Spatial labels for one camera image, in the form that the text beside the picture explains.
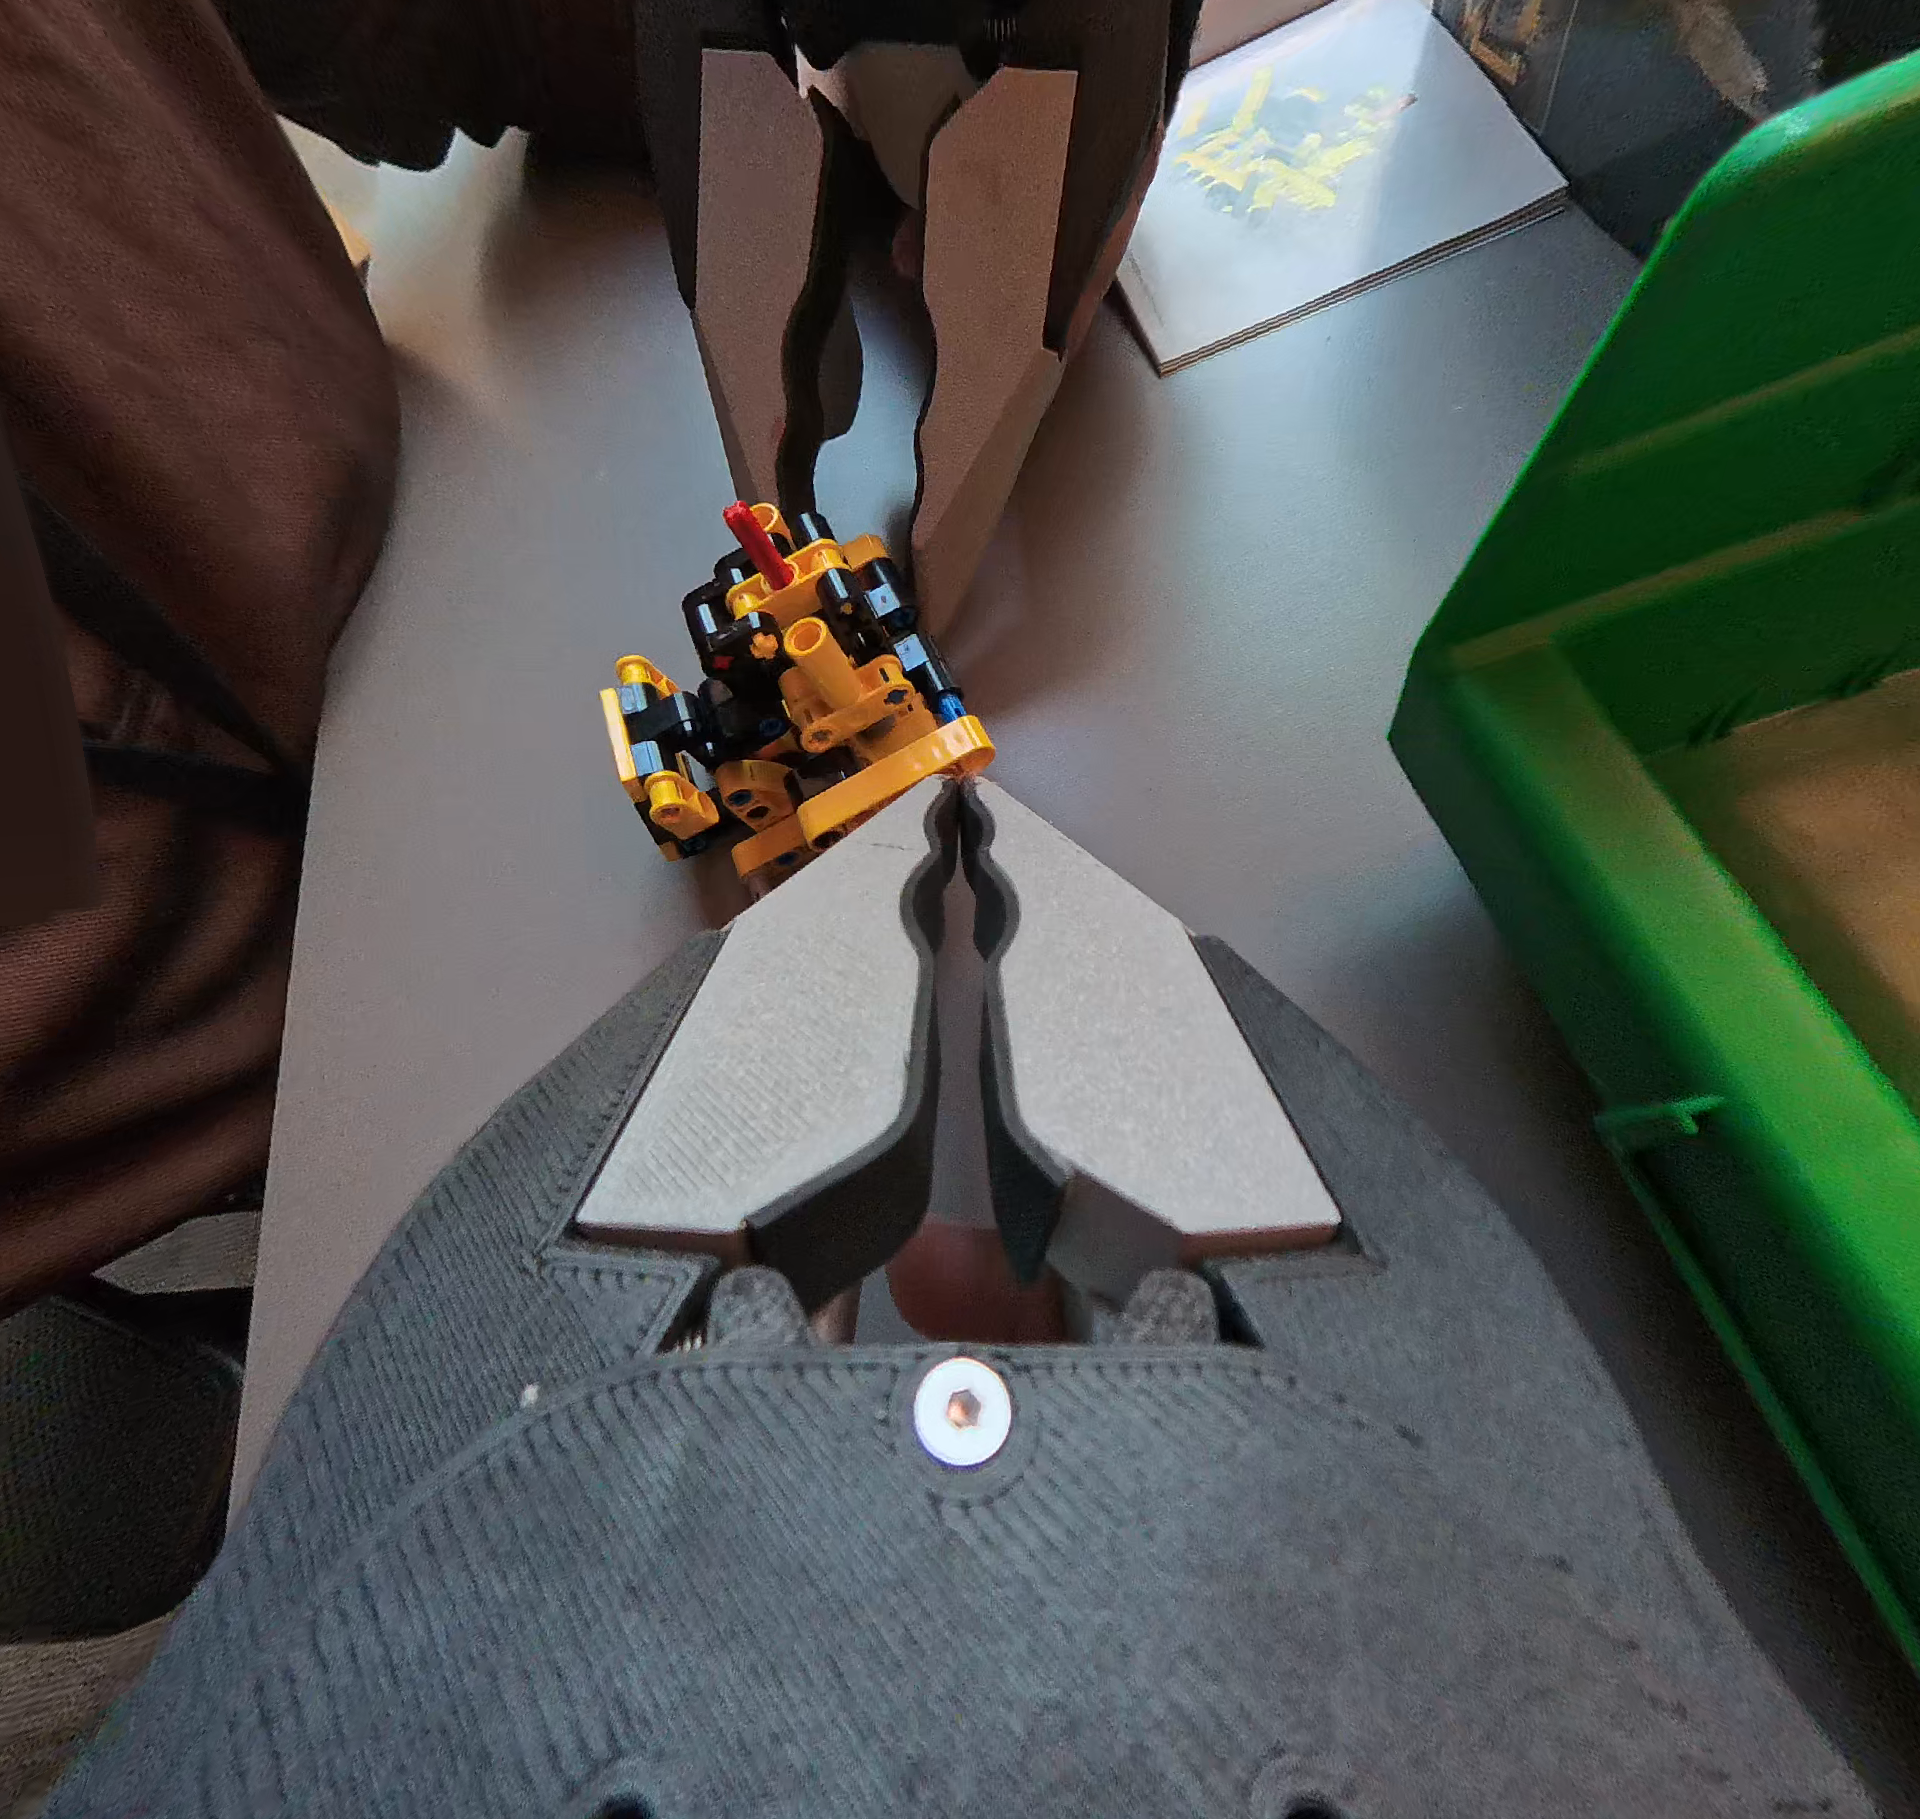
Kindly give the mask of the yellow and black lego model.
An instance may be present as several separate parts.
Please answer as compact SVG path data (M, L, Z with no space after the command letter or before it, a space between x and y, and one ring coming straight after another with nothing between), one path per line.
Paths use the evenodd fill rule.
M884 540L732 502L732 549L682 604L700 678L617 659L599 693L620 788L661 855L723 849L752 895L929 778L995 758Z

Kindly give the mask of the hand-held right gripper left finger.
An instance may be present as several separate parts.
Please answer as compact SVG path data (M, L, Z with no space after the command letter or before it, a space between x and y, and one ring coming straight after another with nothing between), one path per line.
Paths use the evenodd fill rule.
M805 1312L924 1217L951 781L926 779L723 930L620 1103L575 1226L779 1274Z

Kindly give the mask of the person's brown clothing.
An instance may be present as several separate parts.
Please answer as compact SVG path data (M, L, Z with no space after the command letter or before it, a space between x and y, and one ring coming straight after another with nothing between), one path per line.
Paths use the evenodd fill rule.
M2 0L4 1310L263 1175L397 389L212 0Z

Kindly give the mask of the green plastic bin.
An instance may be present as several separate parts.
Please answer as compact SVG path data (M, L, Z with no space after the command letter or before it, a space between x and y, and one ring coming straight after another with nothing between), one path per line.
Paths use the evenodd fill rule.
M1911 1664L1916 667L1907 54L1699 181L1390 743Z

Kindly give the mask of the black mesh chair seat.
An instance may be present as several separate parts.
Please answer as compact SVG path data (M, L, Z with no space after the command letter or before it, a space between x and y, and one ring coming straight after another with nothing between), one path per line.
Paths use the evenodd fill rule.
M2 1324L2 1634L125 1632L225 1533L251 1295L86 1280Z

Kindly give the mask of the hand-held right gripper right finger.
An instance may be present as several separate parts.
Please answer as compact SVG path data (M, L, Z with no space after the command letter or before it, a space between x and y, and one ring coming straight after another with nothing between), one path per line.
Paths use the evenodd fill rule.
M1016 1276L1139 1283L1333 1240L1339 1207L1195 935L985 778L967 788L963 856L990 1183Z

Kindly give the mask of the lego instruction booklet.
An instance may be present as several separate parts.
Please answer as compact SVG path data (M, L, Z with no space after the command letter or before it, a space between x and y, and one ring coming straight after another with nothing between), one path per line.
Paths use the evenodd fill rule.
M1116 290L1170 374L1567 199L1422 0L1201 0Z

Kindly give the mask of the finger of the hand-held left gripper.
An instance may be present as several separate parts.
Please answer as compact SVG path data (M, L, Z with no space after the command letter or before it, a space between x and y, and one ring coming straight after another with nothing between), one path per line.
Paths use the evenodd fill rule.
M1071 69L1005 65L926 148L932 376L910 535L924 626L958 616L1062 382L1044 332L1076 92Z
M863 166L838 107L773 54L702 56L694 328L744 501L816 508L820 452L850 430Z

